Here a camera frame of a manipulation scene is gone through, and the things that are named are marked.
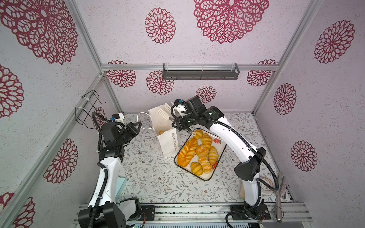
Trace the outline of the small round bread top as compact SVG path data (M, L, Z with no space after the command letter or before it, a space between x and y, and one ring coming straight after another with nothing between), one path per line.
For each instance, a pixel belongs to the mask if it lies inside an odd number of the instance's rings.
M202 138L203 134L204 134L204 132L201 129L196 129L193 132L193 138L196 140L200 140Z

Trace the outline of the white tray black rim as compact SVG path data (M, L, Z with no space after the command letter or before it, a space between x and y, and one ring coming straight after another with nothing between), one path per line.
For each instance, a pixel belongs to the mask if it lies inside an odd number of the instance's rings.
M197 128L175 156L174 163L193 176L209 181L226 146L227 143L220 137Z

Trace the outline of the metal handled tool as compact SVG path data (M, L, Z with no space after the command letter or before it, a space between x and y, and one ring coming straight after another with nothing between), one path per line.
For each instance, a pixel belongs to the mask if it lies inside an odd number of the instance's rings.
M278 223L283 221L284 210L281 207L282 194L286 192L286 182L283 173L279 173L279 189L276 191L276 206L274 208L275 218Z

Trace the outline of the black wall shelf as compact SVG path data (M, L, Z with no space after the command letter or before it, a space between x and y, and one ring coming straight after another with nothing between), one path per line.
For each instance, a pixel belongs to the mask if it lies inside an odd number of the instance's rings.
M237 80L239 74L237 64L228 69L204 69L203 66L197 69L170 69L164 64L162 70L164 80Z

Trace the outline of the metal tongs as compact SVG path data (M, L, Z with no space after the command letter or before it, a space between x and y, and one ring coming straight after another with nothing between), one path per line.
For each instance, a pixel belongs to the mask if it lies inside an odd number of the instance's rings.
M170 111L171 111L171 107L167 104L167 103L165 103L165 104L163 104L163 105L160 105L160 106L158 106L157 107L157 113L161 116L161 117L163 117L164 119L166 119L166 120L170 120L170 121L174 121L174 119L173 119L173 117L171 116L171 113L170 113Z

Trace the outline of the beige sponge block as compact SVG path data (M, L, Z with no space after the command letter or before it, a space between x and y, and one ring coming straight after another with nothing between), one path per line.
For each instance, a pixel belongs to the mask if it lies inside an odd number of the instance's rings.
M244 184L243 184L243 181L241 180L240 181L240 193L239 193L239 195L240 195L240 198L241 199L245 199L245 189L244 189Z

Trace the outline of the twisted bread bottom right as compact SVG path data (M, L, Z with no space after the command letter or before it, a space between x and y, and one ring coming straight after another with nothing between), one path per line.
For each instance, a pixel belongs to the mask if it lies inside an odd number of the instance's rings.
M209 160L206 156L199 158L199 163L202 166L204 173L210 173L213 170L212 165L210 164Z

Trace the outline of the small round patterned dish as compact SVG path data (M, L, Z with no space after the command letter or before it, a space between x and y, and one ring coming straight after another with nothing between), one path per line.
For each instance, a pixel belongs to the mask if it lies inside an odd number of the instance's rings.
M262 182L260 183L264 192L272 192L272 190L275 189L275 183L271 180L271 178L266 176L260 176L259 178L266 183L266 185Z

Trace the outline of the yellow bun bottom left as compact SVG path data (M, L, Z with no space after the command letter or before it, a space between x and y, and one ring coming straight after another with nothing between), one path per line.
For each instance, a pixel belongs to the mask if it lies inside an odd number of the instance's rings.
M197 176L201 176L203 174L203 168L200 163L192 162L191 163L191 172Z

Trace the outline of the white paper bag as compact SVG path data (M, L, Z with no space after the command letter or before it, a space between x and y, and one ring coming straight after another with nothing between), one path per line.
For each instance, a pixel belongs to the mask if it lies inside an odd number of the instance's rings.
M157 113L157 107L148 110L148 112L140 112L137 114L137 121L139 115L143 114L149 117L152 126L142 127L144 130L154 130L157 141L160 145L161 152L165 158L176 155L179 152L179 143L177 130L172 127L172 121L166 120Z

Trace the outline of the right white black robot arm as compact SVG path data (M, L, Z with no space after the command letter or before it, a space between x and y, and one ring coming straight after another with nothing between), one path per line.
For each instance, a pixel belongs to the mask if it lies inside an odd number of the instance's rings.
M265 160L266 150L247 141L215 106L206 108L199 97L186 101L177 99L171 106L172 126L177 130L189 130L190 126L201 125L221 138L235 152L239 164L235 174L242 180L245 191L244 208L229 212L226 217L241 215L248 219L268 219L268 208L261 198L261 186L273 192L279 189L278 178Z

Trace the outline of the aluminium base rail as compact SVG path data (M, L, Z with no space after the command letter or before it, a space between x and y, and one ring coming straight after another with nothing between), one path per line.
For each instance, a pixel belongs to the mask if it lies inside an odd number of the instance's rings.
M142 209L148 223L204 223L225 222L228 213L242 206L242 203L145 203ZM312 222L312 216L306 205L300 202L283 202L277 206L266 202L267 209L256 219L237 216L228 217L229 222L276 222L282 213L283 222Z

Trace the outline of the round croissant bread centre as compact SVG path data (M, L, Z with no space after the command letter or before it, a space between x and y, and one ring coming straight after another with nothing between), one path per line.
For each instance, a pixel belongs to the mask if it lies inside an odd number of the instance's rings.
M202 144L196 148L195 152L199 158L206 157L209 153L209 149Z

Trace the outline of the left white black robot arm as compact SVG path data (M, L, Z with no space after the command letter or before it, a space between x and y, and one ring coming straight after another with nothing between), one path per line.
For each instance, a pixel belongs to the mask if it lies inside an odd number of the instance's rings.
M98 131L100 173L88 207L79 212L78 223L82 228L127 228L128 220L138 220L144 213L137 197L116 202L117 181L125 146L138 136L142 123L124 124L122 113L106 119L93 112L91 117Z

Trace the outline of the long braided orange bread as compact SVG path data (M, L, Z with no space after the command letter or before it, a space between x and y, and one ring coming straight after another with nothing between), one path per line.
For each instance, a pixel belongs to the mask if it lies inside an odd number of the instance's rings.
M197 147L198 141L194 138L189 139L179 152L177 164L181 167L186 167L195 156Z

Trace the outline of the light green box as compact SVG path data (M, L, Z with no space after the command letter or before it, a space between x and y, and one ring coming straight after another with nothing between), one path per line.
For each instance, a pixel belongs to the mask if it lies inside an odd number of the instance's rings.
M118 199L121 197L126 183L127 179L125 177L118 176L116 184L116 197L115 197L116 201L118 201Z

